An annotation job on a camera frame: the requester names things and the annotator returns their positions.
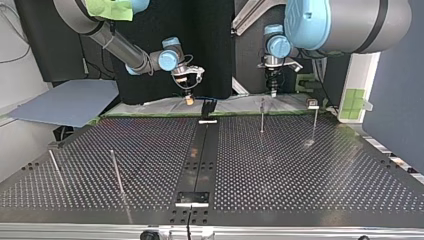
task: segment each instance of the white panel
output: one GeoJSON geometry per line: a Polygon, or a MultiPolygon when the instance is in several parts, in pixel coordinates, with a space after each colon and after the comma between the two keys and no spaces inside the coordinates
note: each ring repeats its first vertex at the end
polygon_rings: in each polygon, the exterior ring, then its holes
{"type": "MultiPolygon", "coordinates": [[[[364,89],[364,100],[368,101],[381,53],[373,54],[353,54],[350,60],[349,69],[346,76],[346,83],[343,89],[342,100],[340,102],[340,112],[343,111],[343,104],[347,89],[364,89]]],[[[343,123],[362,123],[366,111],[361,112],[359,120],[340,119],[343,123]]]]}
{"type": "Polygon", "coordinates": [[[41,156],[53,142],[54,125],[0,120],[0,182],[41,156]]]}
{"type": "MultiPolygon", "coordinates": [[[[1,2],[14,7],[13,1],[1,2]]],[[[19,19],[10,10],[5,10],[4,7],[1,9],[18,31],[22,32],[19,19]]],[[[0,62],[25,54],[28,45],[17,35],[2,15],[0,15],[0,33],[0,62]]],[[[32,52],[21,60],[0,64],[0,73],[0,109],[7,107],[10,110],[10,106],[48,90],[32,52]]]]}

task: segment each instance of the wire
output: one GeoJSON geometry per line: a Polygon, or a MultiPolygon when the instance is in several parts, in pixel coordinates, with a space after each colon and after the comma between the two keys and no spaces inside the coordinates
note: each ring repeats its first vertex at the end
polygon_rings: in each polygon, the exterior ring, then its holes
{"type": "MultiPolygon", "coordinates": [[[[7,4],[5,4],[5,3],[2,3],[2,2],[0,2],[0,7],[4,7],[4,8],[6,8],[6,9],[8,9],[9,11],[11,11],[15,16],[16,16],[16,18],[17,19],[19,19],[20,20],[20,17],[19,17],[19,14],[15,11],[15,9],[13,9],[12,7],[10,7],[9,5],[7,5],[7,4]]],[[[3,11],[1,11],[0,10],[0,14],[1,14],[1,16],[7,21],[7,23],[10,25],[10,27],[13,29],[13,31],[16,33],[16,35],[18,35],[19,36],[19,38],[20,39],[22,39],[22,41],[24,41],[27,45],[28,45],[28,48],[27,48],[27,50],[25,51],[25,53],[24,54],[22,54],[20,57],[17,57],[17,58],[14,58],[14,59],[10,59],[10,60],[4,60],[4,61],[0,61],[0,64],[4,64],[4,63],[11,63],[11,62],[16,62],[16,61],[19,61],[19,60],[21,60],[21,59],[23,59],[23,58],[25,58],[28,54],[29,54],[29,52],[30,52],[30,50],[31,50],[31,46],[29,45],[29,43],[28,43],[28,40],[26,39],[26,36],[25,36],[25,33],[23,33],[22,32],[22,34],[21,33],[19,33],[19,31],[18,31],[18,29],[16,29],[16,27],[12,24],[12,22],[10,21],[10,19],[6,16],[6,14],[4,14],[3,13],[3,11]]]]}
{"type": "Polygon", "coordinates": [[[79,35],[79,34],[78,34],[78,40],[79,40],[80,45],[81,45],[81,54],[82,54],[82,58],[83,58],[83,59],[84,59],[84,61],[87,63],[87,65],[90,65],[92,68],[94,68],[96,71],[98,71],[98,72],[99,72],[99,76],[98,76],[98,78],[100,79],[100,78],[102,78],[102,75],[105,75],[106,77],[108,77],[108,78],[110,78],[110,79],[115,79],[115,78],[114,78],[114,77],[112,77],[111,75],[109,75],[109,74],[107,74],[107,73],[103,72],[103,71],[100,69],[100,67],[99,67],[99,66],[97,66],[96,64],[94,64],[94,63],[92,63],[92,62],[90,62],[90,61],[88,61],[88,60],[87,60],[86,55],[85,55],[85,51],[84,51],[84,46],[83,46],[83,44],[82,44],[81,35],[79,35]]]}
{"type": "Polygon", "coordinates": [[[200,80],[197,80],[196,79],[196,84],[194,84],[193,86],[191,86],[191,87],[183,87],[183,86],[181,86],[181,84],[179,84],[177,82],[177,79],[175,79],[174,75],[171,74],[171,76],[172,76],[172,79],[174,80],[175,84],[177,84],[177,86],[179,88],[181,88],[182,90],[191,90],[191,89],[197,87],[197,85],[199,85],[202,82],[202,80],[203,80],[203,78],[201,78],[200,80]]]}
{"type": "Polygon", "coordinates": [[[0,61],[0,64],[3,64],[3,63],[11,63],[11,62],[19,61],[19,60],[21,60],[21,59],[25,58],[25,57],[29,54],[30,50],[31,50],[31,47],[28,47],[28,48],[27,48],[27,50],[26,50],[26,52],[25,52],[22,56],[17,57],[17,58],[15,58],[15,59],[10,59],[10,60],[6,60],[6,61],[0,61]]]}
{"type": "Polygon", "coordinates": [[[115,73],[114,71],[112,71],[112,70],[109,70],[107,67],[106,67],[106,64],[105,64],[105,50],[103,49],[103,48],[101,48],[101,58],[102,58],[102,65],[103,65],[103,68],[106,70],[106,71],[108,71],[108,72],[110,72],[110,73],[115,73]]]}
{"type": "MultiPolygon", "coordinates": [[[[18,12],[15,11],[15,9],[13,9],[11,6],[0,2],[0,7],[4,7],[6,9],[8,9],[9,11],[11,11],[17,19],[21,19],[19,17],[18,12]]],[[[8,22],[8,24],[10,25],[10,27],[16,32],[16,34],[22,39],[22,41],[24,41],[25,43],[28,44],[28,40],[25,36],[25,33],[22,31],[22,33],[19,33],[18,29],[16,29],[15,25],[12,24],[12,22],[9,20],[9,18],[3,13],[3,11],[0,11],[1,15],[3,16],[3,18],[8,22]]]]}
{"type": "Polygon", "coordinates": [[[321,83],[322,90],[324,91],[325,96],[328,99],[328,102],[331,104],[331,106],[333,107],[334,111],[336,111],[337,115],[339,115],[339,111],[337,110],[336,105],[334,105],[333,101],[331,101],[331,98],[329,97],[329,95],[327,93],[327,90],[325,90],[324,81],[322,80],[321,75],[319,73],[317,61],[316,60],[312,60],[312,64],[314,64],[314,66],[315,66],[315,68],[317,70],[318,82],[321,83]]]}

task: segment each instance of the robot end effector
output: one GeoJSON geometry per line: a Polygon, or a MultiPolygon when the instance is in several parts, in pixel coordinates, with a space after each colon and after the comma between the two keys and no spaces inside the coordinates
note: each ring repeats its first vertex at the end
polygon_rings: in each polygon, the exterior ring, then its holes
{"type": "Polygon", "coordinates": [[[272,24],[265,27],[264,49],[265,55],[258,67],[265,69],[267,87],[271,91],[271,96],[276,97],[279,88],[277,78],[282,74],[282,67],[289,66],[295,72],[299,72],[303,66],[289,58],[290,54],[294,52],[294,48],[287,37],[284,36],[283,25],[281,24],[272,24]]]}
{"type": "MultiPolygon", "coordinates": [[[[143,0],[143,9],[147,8],[149,0],[143,0]]],[[[201,81],[205,70],[201,67],[189,66],[191,60],[185,60],[180,41],[176,37],[168,38],[162,42],[163,50],[146,53],[144,50],[130,43],[117,31],[111,31],[110,24],[102,18],[92,17],[88,14],[84,0],[63,1],[54,0],[56,10],[62,19],[74,31],[88,36],[100,44],[103,49],[119,58],[126,64],[128,72],[132,75],[164,70],[171,73],[175,83],[184,90],[188,104],[192,104],[192,89],[201,81]],[[190,81],[188,75],[196,75],[195,83],[190,81]]]]}

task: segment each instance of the black cable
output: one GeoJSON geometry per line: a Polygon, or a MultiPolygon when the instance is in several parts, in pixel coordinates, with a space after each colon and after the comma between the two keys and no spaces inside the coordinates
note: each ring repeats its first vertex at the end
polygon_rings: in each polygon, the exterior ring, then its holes
{"type": "Polygon", "coordinates": [[[109,70],[107,67],[106,67],[106,64],[105,64],[105,50],[103,49],[103,47],[100,47],[100,49],[101,49],[101,57],[102,57],[102,65],[103,65],[103,68],[106,70],[106,71],[108,71],[108,72],[110,72],[110,73],[113,73],[113,74],[115,74],[115,72],[114,71],[112,71],[112,70],[109,70]]]}
{"type": "Polygon", "coordinates": [[[28,55],[28,53],[29,53],[29,51],[31,50],[31,47],[30,46],[28,46],[28,49],[27,49],[27,51],[22,55],[22,56],[20,56],[20,57],[18,57],[18,58],[15,58],[15,59],[10,59],[10,60],[6,60],[6,61],[1,61],[0,62],[0,64],[3,64],[3,63],[11,63],[11,62],[16,62],[16,61],[19,61],[19,60],[21,60],[21,59],[23,59],[24,57],[26,57],[27,55],[28,55]]]}
{"type": "Polygon", "coordinates": [[[315,66],[315,68],[317,70],[318,82],[321,83],[322,90],[324,91],[325,96],[328,99],[328,102],[331,104],[331,106],[333,107],[333,109],[336,111],[337,115],[339,115],[339,110],[337,110],[336,105],[334,105],[333,101],[331,101],[331,99],[330,99],[330,97],[329,97],[329,95],[327,93],[327,90],[325,90],[324,83],[323,83],[323,81],[321,79],[321,75],[319,74],[317,62],[315,60],[312,60],[312,63],[314,64],[314,66],[315,66]]]}
{"type": "Polygon", "coordinates": [[[99,66],[97,66],[96,64],[94,64],[94,63],[92,63],[92,62],[90,62],[90,61],[88,61],[88,60],[87,60],[86,55],[85,55],[85,51],[84,51],[84,46],[82,45],[81,35],[79,35],[79,34],[78,34],[78,40],[79,40],[80,45],[81,45],[81,54],[82,54],[82,57],[83,57],[84,61],[87,63],[87,65],[90,65],[92,68],[94,68],[96,71],[98,71],[98,72],[99,72],[99,76],[98,76],[98,78],[100,79],[100,78],[102,78],[102,75],[105,75],[106,77],[108,77],[108,78],[110,78],[110,79],[115,79],[115,78],[114,78],[114,77],[112,77],[111,75],[109,75],[109,74],[107,74],[107,73],[103,72],[103,71],[100,69],[100,67],[99,67],[99,66]]]}

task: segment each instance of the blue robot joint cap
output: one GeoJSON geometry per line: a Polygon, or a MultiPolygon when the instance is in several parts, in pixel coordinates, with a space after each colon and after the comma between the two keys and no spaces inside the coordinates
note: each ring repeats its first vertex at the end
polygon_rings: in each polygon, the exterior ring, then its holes
{"type": "Polygon", "coordinates": [[[170,72],[178,66],[178,54],[172,50],[165,50],[159,55],[158,62],[161,69],[170,72]]]}
{"type": "Polygon", "coordinates": [[[276,58],[285,58],[290,55],[292,46],[283,35],[272,37],[267,43],[267,52],[276,58]]]}
{"type": "Polygon", "coordinates": [[[181,45],[180,40],[177,37],[170,37],[162,41],[163,48],[175,45],[181,45]]]}

